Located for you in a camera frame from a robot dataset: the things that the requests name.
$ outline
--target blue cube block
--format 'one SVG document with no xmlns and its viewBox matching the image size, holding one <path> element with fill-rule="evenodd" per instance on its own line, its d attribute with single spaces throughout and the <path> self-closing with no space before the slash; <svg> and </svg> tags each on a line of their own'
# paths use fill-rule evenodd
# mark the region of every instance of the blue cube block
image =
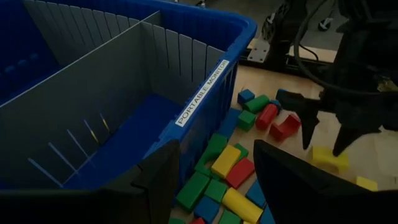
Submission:
<svg viewBox="0 0 398 224">
<path fill-rule="evenodd" d="M 250 90 L 243 90 L 238 94 L 238 103 L 243 106 L 246 102 L 254 99 L 254 93 Z"/>
<path fill-rule="evenodd" d="M 228 140 L 231 138 L 234 133 L 236 123 L 238 122 L 238 116 L 242 113 L 242 111 L 230 108 L 228 113 L 225 116 L 224 121 L 221 123 L 217 134 L 220 134 L 224 137 L 227 137 Z"/>
<path fill-rule="evenodd" d="M 216 218 L 220 205 L 207 196 L 201 198 L 198 205 L 195 207 L 193 214 L 195 217 L 202 217 L 206 223 L 212 223 Z"/>
<path fill-rule="evenodd" d="M 258 207 L 263 208 L 266 204 L 266 198 L 262 193 L 259 181 L 256 180 L 246 193 L 246 197 Z"/>
<path fill-rule="evenodd" d="M 264 212 L 262 213 L 260 224 L 275 224 L 274 217 L 271 214 L 271 210 L 267 206 Z"/>
</svg>

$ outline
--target table surface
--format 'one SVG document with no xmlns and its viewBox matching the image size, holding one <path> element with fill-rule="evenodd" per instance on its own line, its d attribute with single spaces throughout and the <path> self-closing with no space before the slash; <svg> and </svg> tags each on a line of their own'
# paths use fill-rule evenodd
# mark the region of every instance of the table surface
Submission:
<svg viewBox="0 0 398 224">
<path fill-rule="evenodd" d="M 336 52 L 331 50 L 312 49 L 320 60 L 332 62 Z M 301 57 L 313 58 L 313 56 L 304 51 L 300 51 Z M 301 93 L 304 97 L 318 99 L 318 94 L 322 87 L 314 82 L 300 77 L 294 77 L 282 73 L 270 72 L 258 68 L 239 66 L 236 75 L 235 88 L 231 107 L 241 109 L 236 102 L 238 93 L 241 90 L 249 89 L 256 95 L 265 94 L 270 99 L 274 99 L 279 88 L 287 91 Z M 275 119 L 276 123 L 281 123 L 293 112 L 282 111 Z M 340 123 L 334 114 L 319 112 L 318 119 L 320 123 L 316 126 L 311 146 L 326 146 L 333 149 Z M 300 159 L 308 161 L 309 150 L 302 149 L 301 129 L 295 136 L 286 139 L 282 143 L 275 142 L 268 131 L 259 131 L 253 127 L 249 132 L 244 132 L 238 128 L 234 130 L 232 138 L 228 144 L 240 143 L 249 150 L 248 159 L 253 161 L 253 143 L 255 139 L 263 139 L 268 143 L 277 146 Z M 368 134 L 357 139 L 346 149 L 350 161 L 350 169 L 342 174 L 335 174 L 348 181 L 354 182 L 357 175 L 374 180 L 379 185 L 379 190 L 398 189 L 396 177 L 398 177 L 398 150 L 392 146 L 398 146 L 398 134 L 382 129 L 381 134 Z M 243 195 L 248 191 L 256 179 L 256 174 L 243 183 L 238 189 Z M 223 212 L 220 211 L 213 223 L 218 223 Z M 171 217 L 180 218 L 190 223 L 193 220 L 193 214 L 187 214 L 180 207 L 176 206 L 171 213 Z"/>
</svg>

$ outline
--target blue plastic bin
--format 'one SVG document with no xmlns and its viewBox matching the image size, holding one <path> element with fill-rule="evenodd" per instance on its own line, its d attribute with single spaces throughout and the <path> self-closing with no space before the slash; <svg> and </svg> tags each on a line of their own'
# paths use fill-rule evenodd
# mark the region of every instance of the blue plastic bin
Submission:
<svg viewBox="0 0 398 224">
<path fill-rule="evenodd" d="M 229 110 L 255 22 L 164 1 L 50 2 L 0 0 L 0 90 L 3 100 L 16 96 L 0 106 L 2 185 L 96 189 L 171 139 L 180 141 L 183 184 Z M 42 6 L 60 30 L 54 41 Z M 85 41 L 72 11 L 83 8 L 100 15 L 101 44 L 88 17 Z"/>
</svg>

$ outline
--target yellow rectangular block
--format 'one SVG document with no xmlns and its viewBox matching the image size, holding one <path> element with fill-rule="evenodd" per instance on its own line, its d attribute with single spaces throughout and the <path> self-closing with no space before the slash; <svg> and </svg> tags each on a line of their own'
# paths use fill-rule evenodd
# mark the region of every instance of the yellow rectangular block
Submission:
<svg viewBox="0 0 398 224">
<path fill-rule="evenodd" d="M 218 156 L 217 160 L 211 166 L 211 170 L 224 178 L 228 175 L 232 166 L 238 161 L 241 151 L 231 145 L 227 145 L 224 151 Z"/>
<path fill-rule="evenodd" d="M 248 223 L 257 223 L 262 214 L 261 208 L 253 204 L 233 187 L 226 191 L 222 203 Z"/>
<path fill-rule="evenodd" d="M 339 172 L 349 168 L 348 156 L 341 153 L 338 157 L 333 155 L 333 151 L 325 146 L 312 146 L 312 161 L 315 166 L 319 164 L 330 164 L 339 170 Z"/>
<path fill-rule="evenodd" d="M 365 189 L 371 191 L 378 191 L 379 187 L 377 186 L 377 182 L 373 180 L 369 180 L 365 177 L 356 177 L 356 185 L 363 187 Z"/>
</svg>

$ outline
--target white label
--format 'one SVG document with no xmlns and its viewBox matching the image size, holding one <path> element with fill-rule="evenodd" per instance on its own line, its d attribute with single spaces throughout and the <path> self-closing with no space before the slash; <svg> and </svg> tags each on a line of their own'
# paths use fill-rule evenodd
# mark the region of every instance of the white label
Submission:
<svg viewBox="0 0 398 224">
<path fill-rule="evenodd" d="M 189 102 L 188 106 L 185 108 L 183 113 L 178 117 L 175 124 L 184 127 L 185 123 L 192 116 L 193 112 L 197 109 L 200 102 L 204 99 L 207 93 L 211 90 L 214 83 L 216 83 L 217 79 L 223 73 L 226 66 L 229 64 L 229 61 L 223 60 L 216 68 L 216 70 L 207 78 L 206 82 L 203 84 L 199 92 L 193 97 L 191 102 Z"/>
</svg>

